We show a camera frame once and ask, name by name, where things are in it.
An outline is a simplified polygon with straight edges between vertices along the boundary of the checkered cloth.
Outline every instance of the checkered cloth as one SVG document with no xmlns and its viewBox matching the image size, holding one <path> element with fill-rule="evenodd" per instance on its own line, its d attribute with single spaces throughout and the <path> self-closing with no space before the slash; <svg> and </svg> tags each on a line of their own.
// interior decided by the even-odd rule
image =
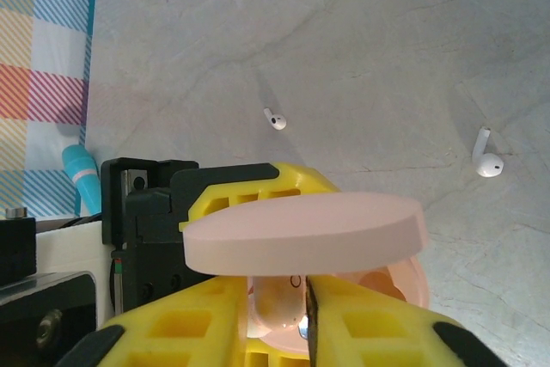
<svg viewBox="0 0 550 367">
<path fill-rule="evenodd" d="M 86 135 L 95 0 L 0 0 L 0 216 L 73 217 L 61 152 Z"/>
</svg>

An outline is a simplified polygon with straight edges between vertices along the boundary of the wireless earbud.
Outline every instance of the wireless earbud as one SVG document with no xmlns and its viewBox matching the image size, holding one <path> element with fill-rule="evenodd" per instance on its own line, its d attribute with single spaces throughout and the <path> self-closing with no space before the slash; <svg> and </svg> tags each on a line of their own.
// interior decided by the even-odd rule
<svg viewBox="0 0 550 367">
<path fill-rule="evenodd" d="M 286 119 L 283 115 L 272 113 L 271 109 L 268 107 L 264 109 L 264 114 L 266 115 L 267 120 L 269 120 L 269 124 L 278 131 L 286 127 Z"/>
<path fill-rule="evenodd" d="M 481 128 L 472 151 L 475 172 L 485 178 L 500 175 L 504 167 L 504 161 L 500 157 L 494 154 L 484 154 L 489 135 L 491 135 L 490 129 Z"/>
</svg>

